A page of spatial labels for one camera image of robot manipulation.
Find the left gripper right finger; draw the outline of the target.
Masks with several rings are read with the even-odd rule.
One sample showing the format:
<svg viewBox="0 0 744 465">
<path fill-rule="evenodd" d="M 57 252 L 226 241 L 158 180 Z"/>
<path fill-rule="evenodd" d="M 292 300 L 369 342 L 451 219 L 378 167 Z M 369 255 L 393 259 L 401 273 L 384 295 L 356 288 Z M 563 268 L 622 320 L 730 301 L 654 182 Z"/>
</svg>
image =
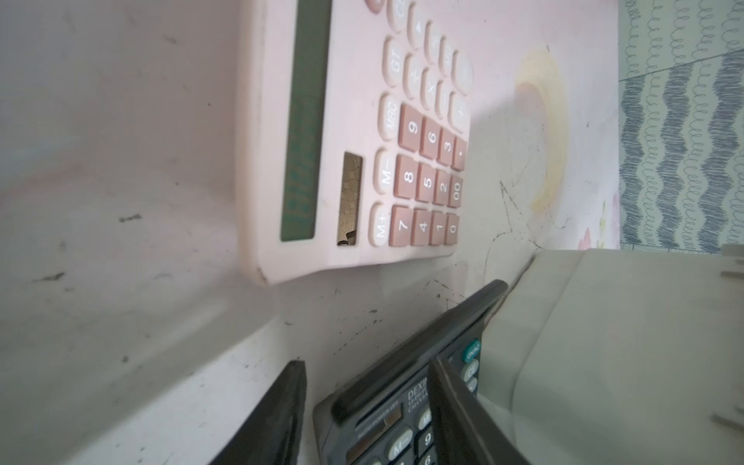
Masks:
<svg viewBox="0 0 744 465">
<path fill-rule="evenodd" d="M 427 389 L 440 464 L 528 464 L 445 358 L 430 360 Z"/>
</svg>

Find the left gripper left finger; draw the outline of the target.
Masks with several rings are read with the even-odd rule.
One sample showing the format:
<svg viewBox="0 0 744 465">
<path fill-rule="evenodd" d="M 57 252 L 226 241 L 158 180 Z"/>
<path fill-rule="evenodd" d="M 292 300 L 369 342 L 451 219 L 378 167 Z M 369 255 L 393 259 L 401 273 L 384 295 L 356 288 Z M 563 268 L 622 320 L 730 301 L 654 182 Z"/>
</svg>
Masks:
<svg viewBox="0 0 744 465">
<path fill-rule="evenodd" d="M 305 409 L 305 362 L 288 362 L 212 465 L 298 462 Z"/>
</svg>

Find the small black calculator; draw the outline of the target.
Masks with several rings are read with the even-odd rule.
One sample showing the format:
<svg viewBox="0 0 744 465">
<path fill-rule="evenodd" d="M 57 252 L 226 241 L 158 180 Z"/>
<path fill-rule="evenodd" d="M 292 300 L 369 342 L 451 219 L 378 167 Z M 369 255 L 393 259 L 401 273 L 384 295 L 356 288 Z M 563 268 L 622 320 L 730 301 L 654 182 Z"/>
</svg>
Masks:
<svg viewBox="0 0 744 465">
<path fill-rule="evenodd" d="M 443 357 L 476 393 L 486 317 L 508 290 L 492 281 L 319 403 L 313 422 L 321 463 L 439 463 L 428 364 Z"/>
</svg>

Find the white plastic storage box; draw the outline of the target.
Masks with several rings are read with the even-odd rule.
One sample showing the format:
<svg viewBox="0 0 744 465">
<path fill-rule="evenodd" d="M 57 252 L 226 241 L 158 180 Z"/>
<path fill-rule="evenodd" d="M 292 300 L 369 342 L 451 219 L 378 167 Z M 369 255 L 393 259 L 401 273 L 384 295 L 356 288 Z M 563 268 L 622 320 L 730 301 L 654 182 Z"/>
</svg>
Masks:
<svg viewBox="0 0 744 465">
<path fill-rule="evenodd" d="M 533 464 L 739 464 L 743 261 L 542 252 L 480 363 L 482 406 Z"/>
</svg>

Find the pink calculator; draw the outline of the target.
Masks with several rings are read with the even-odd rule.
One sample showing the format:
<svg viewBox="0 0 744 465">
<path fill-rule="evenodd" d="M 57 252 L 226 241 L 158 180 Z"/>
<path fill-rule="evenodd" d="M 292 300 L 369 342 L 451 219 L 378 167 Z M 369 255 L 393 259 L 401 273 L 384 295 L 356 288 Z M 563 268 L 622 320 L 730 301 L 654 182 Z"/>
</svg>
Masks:
<svg viewBox="0 0 744 465">
<path fill-rule="evenodd" d="M 274 285 L 449 257 L 474 70 L 423 1 L 245 1 L 238 256 Z"/>
</svg>

